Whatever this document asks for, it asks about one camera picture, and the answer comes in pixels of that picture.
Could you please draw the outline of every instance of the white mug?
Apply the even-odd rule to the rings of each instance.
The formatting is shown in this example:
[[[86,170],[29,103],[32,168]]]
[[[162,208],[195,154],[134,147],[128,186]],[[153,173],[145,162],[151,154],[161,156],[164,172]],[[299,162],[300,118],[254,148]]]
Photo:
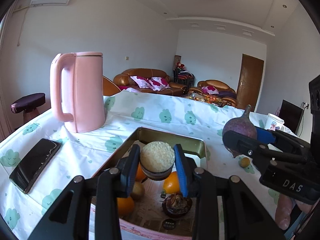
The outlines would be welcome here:
[[[264,126],[266,130],[281,130],[284,131],[284,120],[279,118],[274,114],[268,114],[266,125]]]

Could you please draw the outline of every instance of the black round sticker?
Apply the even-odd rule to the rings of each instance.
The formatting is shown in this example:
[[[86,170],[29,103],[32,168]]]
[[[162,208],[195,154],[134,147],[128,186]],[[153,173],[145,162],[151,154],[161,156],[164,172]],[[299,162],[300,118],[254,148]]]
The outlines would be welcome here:
[[[166,219],[165,221],[162,222],[162,226],[166,230],[173,230],[176,228],[176,221],[173,219]]]

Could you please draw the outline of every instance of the leather sofa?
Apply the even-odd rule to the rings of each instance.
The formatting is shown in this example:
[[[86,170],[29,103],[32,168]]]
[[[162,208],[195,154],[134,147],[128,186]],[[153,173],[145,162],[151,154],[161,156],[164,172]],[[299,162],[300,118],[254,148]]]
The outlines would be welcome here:
[[[137,83],[134,82],[130,76],[140,76],[144,78],[152,78],[152,77],[162,77],[166,79],[170,88],[166,88],[161,91],[153,91],[149,88],[139,88]],[[151,68],[131,68],[123,71],[121,74],[118,74],[113,79],[114,84],[117,86],[126,86],[132,87],[136,90],[139,90],[143,93],[154,93],[161,95],[169,95],[169,96],[182,96],[187,92],[187,86],[183,84],[177,84],[171,82],[170,76],[167,75],[166,72],[159,69],[151,69]]]
[[[196,87],[192,87],[189,89],[188,94],[195,92],[200,95],[207,95],[206,93],[203,93],[203,91],[201,89],[202,87],[206,87],[206,86],[213,86],[218,90],[218,92],[225,90],[225,91],[230,91],[230,92],[233,92],[234,94],[236,94],[236,92],[231,87],[229,87],[226,83],[223,83],[219,80],[214,80],[214,79],[199,81],[198,85]],[[236,99],[234,99],[232,97],[222,97],[221,99],[222,99],[222,101],[226,102],[227,105],[237,107],[237,100]]]

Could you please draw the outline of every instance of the stool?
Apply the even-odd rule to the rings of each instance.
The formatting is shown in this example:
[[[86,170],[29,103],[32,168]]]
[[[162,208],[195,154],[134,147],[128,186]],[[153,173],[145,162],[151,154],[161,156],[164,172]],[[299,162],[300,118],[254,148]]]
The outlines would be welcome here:
[[[35,93],[22,97],[11,105],[11,111],[15,114],[23,111],[23,124],[39,115],[38,106],[45,103],[45,93]]]

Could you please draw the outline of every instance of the door frame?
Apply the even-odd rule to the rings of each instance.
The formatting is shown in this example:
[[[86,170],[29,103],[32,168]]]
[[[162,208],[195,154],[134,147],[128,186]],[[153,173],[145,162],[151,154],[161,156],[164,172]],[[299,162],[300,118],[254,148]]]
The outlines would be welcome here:
[[[242,57],[241,57],[241,67],[240,67],[240,74],[239,74],[239,81],[238,81],[238,87],[237,87],[237,91],[236,91],[236,95],[238,96],[238,91],[239,91],[239,86],[240,86],[240,81],[241,81],[241,73],[242,73],[242,59],[243,59],[243,55],[246,55],[248,57],[254,57],[254,56],[250,56],[248,54],[244,54],[242,53]],[[260,101],[260,96],[261,96],[261,91],[262,91],[262,86],[263,86],[263,81],[264,81],[264,73],[265,73],[265,68],[266,68],[266,61],[267,61],[267,53],[266,53],[266,59],[263,60],[263,68],[262,68],[262,77],[261,77],[261,81],[260,81],[260,89],[259,89],[259,93],[258,93],[258,97],[257,97],[257,103],[256,103],[256,107],[254,108],[254,112],[257,111],[257,107]]]

